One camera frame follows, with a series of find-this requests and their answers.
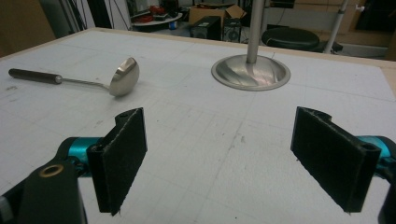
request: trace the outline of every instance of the metal stand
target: metal stand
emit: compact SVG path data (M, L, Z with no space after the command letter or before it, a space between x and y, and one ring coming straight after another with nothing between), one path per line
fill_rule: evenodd
M264 1L254 1L247 55L236 55L216 62L212 75L220 83L244 91L278 88L290 79L290 70L277 60L258 56Z

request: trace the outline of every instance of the floor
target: floor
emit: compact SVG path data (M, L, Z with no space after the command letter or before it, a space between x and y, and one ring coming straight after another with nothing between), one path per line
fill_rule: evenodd
M160 29L151 30L152 33L162 34L162 35L178 35L190 37L190 26L187 22L182 21L177 24L176 30ZM241 43L248 43L249 28L243 27L241 32ZM362 46L362 45L351 45L340 43L343 46L341 51L337 51L334 54L359 57L359 58L369 58L383 60L387 53L387 48L373 47L373 46Z

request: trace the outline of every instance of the round metal base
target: round metal base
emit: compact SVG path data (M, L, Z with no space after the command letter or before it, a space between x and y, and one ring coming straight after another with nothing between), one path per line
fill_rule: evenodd
M290 70L274 59L257 56L257 62L247 63L247 55L236 55L216 62L212 75L238 90L266 91L285 85L290 79Z

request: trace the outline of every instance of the chair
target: chair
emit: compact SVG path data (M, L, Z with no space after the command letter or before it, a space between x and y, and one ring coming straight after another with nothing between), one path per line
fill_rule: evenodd
M270 0L266 0L262 22L263 44L282 49L330 53L347 7L347 0L343 1L338 12L278 8L269 5ZM268 24L289 27L267 30ZM332 32L327 42L320 43L317 35L301 28Z

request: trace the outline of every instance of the round black cushion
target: round black cushion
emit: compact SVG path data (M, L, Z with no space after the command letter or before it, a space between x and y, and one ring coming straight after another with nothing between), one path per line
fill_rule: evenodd
M281 49L310 50L319 44L319 38L306 30L282 27L265 31L262 43Z

